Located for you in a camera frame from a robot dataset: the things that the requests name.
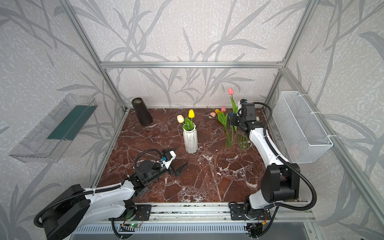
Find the white ribbed ceramic vase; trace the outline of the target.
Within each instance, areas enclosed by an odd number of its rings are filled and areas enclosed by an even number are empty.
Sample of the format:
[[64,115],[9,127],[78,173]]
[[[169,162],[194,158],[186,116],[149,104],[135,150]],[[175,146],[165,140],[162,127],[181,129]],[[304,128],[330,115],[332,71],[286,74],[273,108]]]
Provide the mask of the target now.
[[183,131],[184,143],[187,153],[194,154],[198,150],[198,133],[196,130],[196,125],[194,125],[194,129],[187,131]]

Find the pink tulip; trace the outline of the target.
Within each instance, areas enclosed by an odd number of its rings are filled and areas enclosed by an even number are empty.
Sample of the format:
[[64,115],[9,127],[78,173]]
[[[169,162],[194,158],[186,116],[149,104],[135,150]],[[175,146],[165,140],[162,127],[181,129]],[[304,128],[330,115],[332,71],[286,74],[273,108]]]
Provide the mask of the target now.
[[234,100],[234,91],[232,88],[229,88],[228,89],[228,93],[230,95],[230,100],[231,100],[231,104],[232,104],[232,112],[230,113],[230,119],[237,114],[237,111],[238,111],[238,105],[236,104],[235,100]]

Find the cream white tulip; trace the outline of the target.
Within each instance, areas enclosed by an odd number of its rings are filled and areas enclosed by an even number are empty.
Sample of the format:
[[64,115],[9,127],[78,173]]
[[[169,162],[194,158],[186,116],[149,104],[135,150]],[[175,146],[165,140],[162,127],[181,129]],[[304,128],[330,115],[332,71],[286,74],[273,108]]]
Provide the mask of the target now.
[[177,116],[177,121],[179,122],[179,124],[183,125],[183,129],[184,130],[186,130],[186,131],[190,130],[189,124],[186,123],[186,120],[185,120],[185,118],[182,115],[178,115]]

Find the yellow tulip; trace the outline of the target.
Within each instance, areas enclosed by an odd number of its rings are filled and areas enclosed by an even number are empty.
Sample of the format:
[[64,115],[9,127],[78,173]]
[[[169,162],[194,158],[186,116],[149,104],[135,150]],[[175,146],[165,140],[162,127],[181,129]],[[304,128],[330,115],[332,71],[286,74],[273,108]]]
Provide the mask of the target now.
[[188,127],[188,131],[192,131],[195,128],[193,123],[193,118],[195,117],[195,113],[193,109],[189,110],[188,117],[186,118],[186,123]]

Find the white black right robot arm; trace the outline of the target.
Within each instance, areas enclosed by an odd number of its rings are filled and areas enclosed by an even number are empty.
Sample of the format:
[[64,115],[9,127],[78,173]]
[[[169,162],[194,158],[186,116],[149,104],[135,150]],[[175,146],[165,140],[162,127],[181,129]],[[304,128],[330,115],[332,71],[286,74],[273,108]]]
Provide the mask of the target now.
[[[269,136],[266,125],[252,116],[248,121],[246,116],[234,113],[231,125],[239,127],[249,137],[257,148],[266,166],[262,179],[262,187],[248,198],[252,210],[283,207],[295,211],[310,210],[317,203],[317,193],[310,181],[301,174],[298,164],[291,164],[277,149]],[[288,205],[285,201],[298,198],[300,181],[309,188],[312,199],[303,207]]]

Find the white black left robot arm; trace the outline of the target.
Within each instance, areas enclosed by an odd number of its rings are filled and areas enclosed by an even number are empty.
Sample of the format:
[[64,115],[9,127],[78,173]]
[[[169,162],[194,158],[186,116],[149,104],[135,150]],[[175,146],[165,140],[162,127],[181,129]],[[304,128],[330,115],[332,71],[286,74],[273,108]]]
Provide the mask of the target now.
[[134,174],[120,183],[83,189],[73,185],[34,217],[34,225],[45,231],[48,240],[63,240],[77,228],[103,219],[123,218],[135,209],[133,200],[149,190],[163,174],[179,176],[186,167],[172,167],[176,148],[148,149],[134,160]]

